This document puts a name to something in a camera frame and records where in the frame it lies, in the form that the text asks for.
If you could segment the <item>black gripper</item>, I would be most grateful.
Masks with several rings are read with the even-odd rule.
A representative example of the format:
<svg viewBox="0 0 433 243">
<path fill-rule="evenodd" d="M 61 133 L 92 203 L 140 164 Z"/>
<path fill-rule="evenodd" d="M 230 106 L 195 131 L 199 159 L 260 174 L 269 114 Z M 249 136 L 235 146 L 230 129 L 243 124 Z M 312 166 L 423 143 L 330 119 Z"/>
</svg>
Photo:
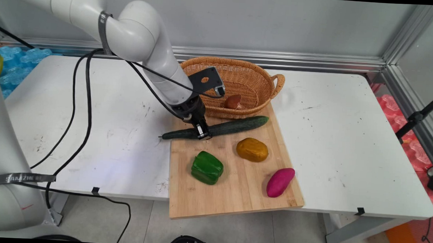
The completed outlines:
<svg viewBox="0 0 433 243">
<path fill-rule="evenodd" d="M 206 108 L 200 96 L 190 96 L 185 102 L 172 105 L 172 110 L 182 119 L 183 122 L 195 126 L 197 138 L 199 140 L 208 140 L 212 138 L 209 126 L 205 120 Z"/>
</svg>

